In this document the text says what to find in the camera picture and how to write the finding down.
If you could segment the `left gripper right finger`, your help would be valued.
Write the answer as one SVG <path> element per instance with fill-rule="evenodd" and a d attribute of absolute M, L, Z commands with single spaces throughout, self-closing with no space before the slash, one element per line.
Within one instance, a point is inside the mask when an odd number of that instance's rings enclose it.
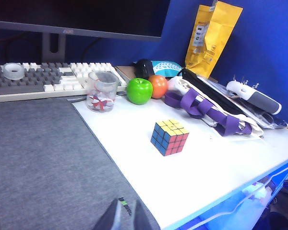
<path fill-rule="evenodd" d="M 135 201 L 133 210 L 133 229 L 134 230 L 159 230 L 160 227 L 153 219 L 146 214 L 145 208 L 139 200 Z"/>

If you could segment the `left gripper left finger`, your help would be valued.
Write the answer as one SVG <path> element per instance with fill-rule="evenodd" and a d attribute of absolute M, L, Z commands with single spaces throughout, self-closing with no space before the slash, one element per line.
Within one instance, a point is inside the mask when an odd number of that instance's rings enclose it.
<path fill-rule="evenodd" d="M 93 230 L 120 230 L 121 229 L 121 206 L 117 199 L 114 199 L 105 213 L 99 218 Z"/>

